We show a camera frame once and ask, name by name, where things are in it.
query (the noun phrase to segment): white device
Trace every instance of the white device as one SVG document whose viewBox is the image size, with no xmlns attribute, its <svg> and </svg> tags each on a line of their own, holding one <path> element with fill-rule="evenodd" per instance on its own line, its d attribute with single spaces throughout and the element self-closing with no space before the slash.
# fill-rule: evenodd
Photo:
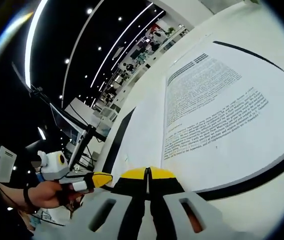
<svg viewBox="0 0 284 240">
<path fill-rule="evenodd" d="M 77 192 L 88 190 L 83 174 L 79 175 L 70 172 L 68 163 L 62 151 L 48 154 L 43 151 L 38 151 L 38 155 L 42 160 L 40 174 L 43 176 L 44 180 L 58 180 L 60 184 L 72 184 L 74 190 Z"/>
<path fill-rule="evenodd" d="M 17 155 L 0 146 L 0 183 L 9 183 Z"/>
</svg>

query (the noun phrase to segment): led strip light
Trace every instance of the led strip light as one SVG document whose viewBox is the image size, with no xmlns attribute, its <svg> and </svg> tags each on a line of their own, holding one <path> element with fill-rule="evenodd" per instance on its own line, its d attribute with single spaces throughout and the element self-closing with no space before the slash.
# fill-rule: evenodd
<svg viewBox="0 0 284 240">
<path fill-rule="evenodd" d="M 143 11 L 141 11 L 134 19 L 133 21 L 125 28 L 125 30 L 122 32 L 122 34 L 118 37 L 118 39 L 115 41 L 115 43 L 113 44 L 113 46 L 111 47 L 111 49 L 109 50 L 108 54 L 106 55 L 105 59 L 103 60 L 100 68 L 98 69 L 93 81 L 92 81 L 92 84 L 91 84 L 91 87 L 94 85 L 94 82 L 98 76 L 98 74 L 100 73 L 104 63 L 106 62 L 107 58 L 109 57 L 109 55 L 111 54 L 111 51 L 114 49 L 115 45 L 118 43 L 118 41 L 122 38 L 122 36 L 126 33 L 126 31 L 130 28 L 130 26 L 146 11 L 148 10 L 154 3 L 151 3 L 149 4 Z"/>
<path fill-rule="evenodd" d="M 35 30 L 38 24 L 38 20 L 40 19 L 40 16 L 47 2 L 48 0 L 42 0 L 38 5 L 27 36 L 26 52 L 25 52 L 25 81 L 26 85 L 29 88 L 31 88 L 31 52 L 32 52 L 33 38 L 35 35 Z"/>
<path fill-rule="evenodd" d="M 137 35 L 136 37 L 134 37 L 134 39 L 131 41 L 130 44 L 128 44 L 128 46 L 125 48 L 125 50 L 122 52 L 122 54 L 118 57 L 118 59 L 116 60 L 115 64 L 113 65 L 113 67 L 111 68 L 111 71 L 114 69 L 114 67 L 116 66 L 116 64 L 118 63 L 118 61 L 121 59 L 121 57 L 123 56 L 123 54 L 126 52 L 126 50 L 130 47 L 130 45 L 135 41 L 135 39 L 139 36 L 139 34 L 141 34 L 156 18 L 158 18 L 164 11 L 160 12 L 155 18 L 153 18 Z"/>
</svg>

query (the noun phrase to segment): white robot part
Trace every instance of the white robot part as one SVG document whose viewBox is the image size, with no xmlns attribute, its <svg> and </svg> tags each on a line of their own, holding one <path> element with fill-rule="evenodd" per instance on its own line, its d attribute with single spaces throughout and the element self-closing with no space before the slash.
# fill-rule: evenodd
<svg viewBox="0 0 284 240">
<path fill-rule="evenodd" d="M 41 174 L 45 180 L 59 180 L 70 172 L 62 151 L 56 151 L 48 154 L 43 151 L 38 151 L 38 155 L 42 160 Z"/>
</svg>

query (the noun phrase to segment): computer monitor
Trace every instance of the computer monitor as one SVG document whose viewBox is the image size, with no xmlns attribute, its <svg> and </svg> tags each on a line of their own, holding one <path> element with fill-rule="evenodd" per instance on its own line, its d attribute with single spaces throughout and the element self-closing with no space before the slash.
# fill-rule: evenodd
<svg viewBox="0 0 284 240">
<path fill-rule="evenodd" d="M 52 104 L 50 104 L 56 126 L 62 130 L 72 141 L 77 143 L 77 138 L 84 132 L 79 126 L 64 117 Z"/>
</svg>

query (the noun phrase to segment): human arm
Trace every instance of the human arm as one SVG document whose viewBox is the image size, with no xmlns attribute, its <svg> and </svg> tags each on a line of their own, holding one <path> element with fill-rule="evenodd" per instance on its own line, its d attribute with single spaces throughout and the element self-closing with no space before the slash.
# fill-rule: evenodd
<svg viewBox="0 0 284 240">
<path fill-rule="evenodd" d="M 58 182 L 45 181 L 38 184 L 36 187 L 28 189 L 28 196 L 31 203 L 38 208 L 53 209 L 60 206 L 57 198 L 57 192 L 62 190 L 62 186 Z M 73 201 L 82 195 L 80 192 L 75 192 L 72 185 L 69 185 L 69 193 L 67 195 L 69 201 Z M 7 187 L 0 183 L 0 192 L 4 201 L 12 208 L 19 208 L 27 213 L 34 210 L 28 206 L 24 199 L 23 189 L 15 189 Z"/>
</svg>

